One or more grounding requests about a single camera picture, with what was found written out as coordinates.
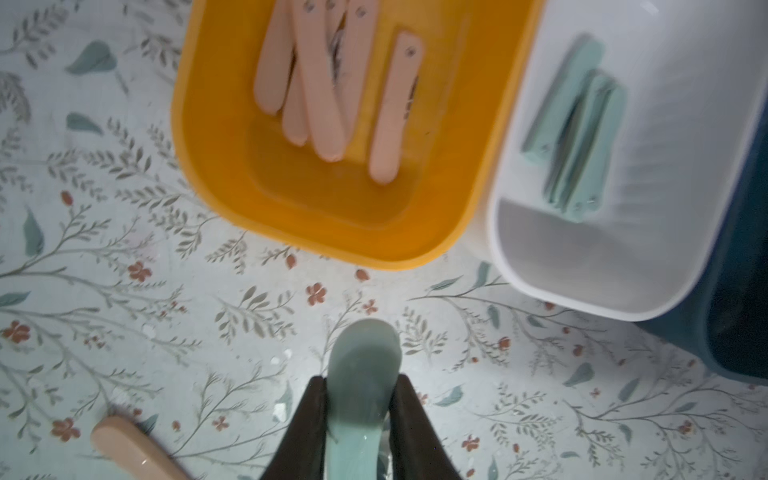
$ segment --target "floral tablecloth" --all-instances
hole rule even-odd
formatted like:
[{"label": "floral tablecloth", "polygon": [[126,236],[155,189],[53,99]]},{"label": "floral tablecloth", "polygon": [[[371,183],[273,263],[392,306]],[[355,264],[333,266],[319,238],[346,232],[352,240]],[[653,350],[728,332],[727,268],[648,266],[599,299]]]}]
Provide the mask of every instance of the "floral tablecloth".
[{"label": "floral tablecloth", "polygon": [[768,393],[526,298],[460,246],[381,273],[244,232],[179,171],[190,0],[0,2],[0,478],[126,478],[119,413],[195,478],[259,478],[375,316],[464,478],[764,478]]}]

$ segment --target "mint green handle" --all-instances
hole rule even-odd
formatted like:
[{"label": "mint green handle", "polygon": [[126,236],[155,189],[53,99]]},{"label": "mint green handle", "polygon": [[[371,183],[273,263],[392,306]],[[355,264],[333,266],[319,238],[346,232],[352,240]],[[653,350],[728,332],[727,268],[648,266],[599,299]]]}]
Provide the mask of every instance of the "mint green handle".
[{"label": "mint green handle", "polygon": [[598,67],[604,52],[604,46],[588,35],[576,41],[523,144],[523,154],[531,162],[550,164],[554,160],[563,127],[584,91],[589,72]]}]

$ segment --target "green leaf print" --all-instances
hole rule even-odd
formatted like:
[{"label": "green leaf print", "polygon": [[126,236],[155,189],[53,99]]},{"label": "green leaf print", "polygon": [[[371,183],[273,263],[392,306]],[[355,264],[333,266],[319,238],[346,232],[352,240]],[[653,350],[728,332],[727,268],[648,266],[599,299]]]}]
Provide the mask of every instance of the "green leaf print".
[{"label": "green leaf print", "polygon": [[624,386],[623,389],[619,392],[619,400],[622,402],[626,402],[630,398],[632,398],[632,394],[634,393],[634,390],[637,388],[637,384],[640,383],[640,379],[634,379],[631,382],[629,382],[627,385]]},{"label": "green leaf print", "polygon": [[27,257],[34,257],[43,252],[45,247],[45,238],[40,230],[38,221],[31,210],[27,210],[27,220],[24,222],[24,241],[26,244],[25,253]]},{"label": "green leaf print", "polygon": [[621,433],[624,434],[624,437],[627,439],[627,443],[632,442],[632,429],[628,426],[621,424],[619,425],[619,430],[621,430]]},{"label": "green leaf print", "polygon": [[101,127],[96,125],[93,120],[75,111],[67,115],[67,129],[72,131],[92,131],[99,135],[104,133]]},{"label": "green leaf print", "polygon": [[457,403],[459,400],[462,399],[464,396],[464,392],[462,391],[461,386],[455,386],[453,387],[453,390],[446,396],[444,399],[437,402],[435,405],[438,407],[447,407],[449,405],[453,405],[454,403]]},{"label": "green leaf print", "polygon": [[578,385],[579,383],[589,382],[593,378],[594,370],[592,369],[592,364],[586,362],[579,365],[571,378],[563,382],[563,385],[574,386]]},{"label": "green leaf print", "polygon": [[501,318],[498,314],[498,308],[496,308],[496,305],[488,305],[488,318],[491,319],[491,325],[493,325],[493,328],[498,330],[501,325]]},{"label": "green leaf print", "polygon": [[498,480],[498,467],[496,458],[491,457],[491,466],[488,467],[488,480]]},{"label": "green leaf print", "polygon": [[682,406],[677,407],[674,412],[675,413],[682,413],[687,412],[688,410],[691,410],[693,407],[696,406],[696,402],[688,402]]},{"label": "green leaf print", "polygon": [[542,324],[541,324],[541,322],[539,322],[539,321],[536,319],[536,317],[534,317],[534,316],[532,316],[532,315],[528,315],[528,318],[527,318],[526,320],[528,321],[528,323],[530,323],[530,324],[531,324],[531,326],[535,326],[536,328],[539,328],[539,329],[545,329],[545,328],[547,328],[547,327],[545,327],[544,325],[542,325]]},{"label": "green leaf print", "polygon": [[145,435],[149,435],[152,433],[152,430],[154,430],[154,424],[157,423],[157,413],[152,415],[150,418],[144,420],[143,422],[139,422],[136,424],[136,427],[144,432]]},{"label": "green leaf print", "polygon": [[480,263],[478,267],[478,279],[475,281],[475,288],[480,288],[488,282],[488,272],[491,270],[491,264],[488,262]]},{"label": "green leaf print", "polygon": [[454,283],[458,282],[458,279],[460,279],[460,276],[457,276],[456,278],[451,278],[448,280],[443,280],[440,283],[436,283],[435,285],[432,285],[429,287],[431,290],[445,290],[449,286],[453,285]]},{"label": "green leaf print", "polygon": [[27,296],[29,296],[29,292],[6,293],[5,295],[0,296],[0,306],[18,305],[19,303],[26,300]]},{"label": "green leaf print", "polygon": [[73,75],[85,75],[98,71],[112,71],[118,66],[118,60],[112,55],[109,45],[101,40],[88,44],[80,56],[66,70]]}]

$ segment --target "light blue knife handle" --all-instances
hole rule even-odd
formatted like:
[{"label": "light blue knife handle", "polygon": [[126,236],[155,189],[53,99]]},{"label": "light blue knife handle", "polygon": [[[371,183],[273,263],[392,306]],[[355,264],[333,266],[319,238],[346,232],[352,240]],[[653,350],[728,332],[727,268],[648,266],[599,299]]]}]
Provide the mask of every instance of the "light blue knife handle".
[{"label": "light blue knife handle", "polygon": [[531,162],[549,164],[553,161],[563,129],[584,92],[588,74],[598,67],[604,52],[603,44],[588,35],[576,41],[523,144],[523,155]]},{"label": "light blue knife handle", "polygon": [[597,210],[602,204],[603,189],[611,161],[611,149],[627,108],[627,90],[614,84],[605,101],[594,140],[588,146],[586,161],[578,181],[574,182],[562,211],[563,218],[581,223],[584,212]]},{"label": "light blue knife handle", "polygon": [[581,175],[604,112],[605,99],[614,85],[611,77],[596,70],[588,75],[587,82],[586,92],[579,101],[564,140],[558,148],[558,156],[561,158],[558,158],[553,168],[552,181],[545,192],[549,203],[560,210],[565,207],[568,195]]}]

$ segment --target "white plastic container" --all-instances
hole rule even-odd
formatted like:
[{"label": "white plastic container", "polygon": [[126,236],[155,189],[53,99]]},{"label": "white plastic container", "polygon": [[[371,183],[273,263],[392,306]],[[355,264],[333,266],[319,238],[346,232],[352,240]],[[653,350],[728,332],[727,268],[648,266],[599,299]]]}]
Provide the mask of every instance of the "white plastic container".
[{"label": "white plastic container", "polygon": [[[549,213],[521,148],[576,38],[627,87],[603,207]],[[465,243],[530,296],[631,322],[701,276],[768,94],[767,0],[549,0],[493,183]]]}]

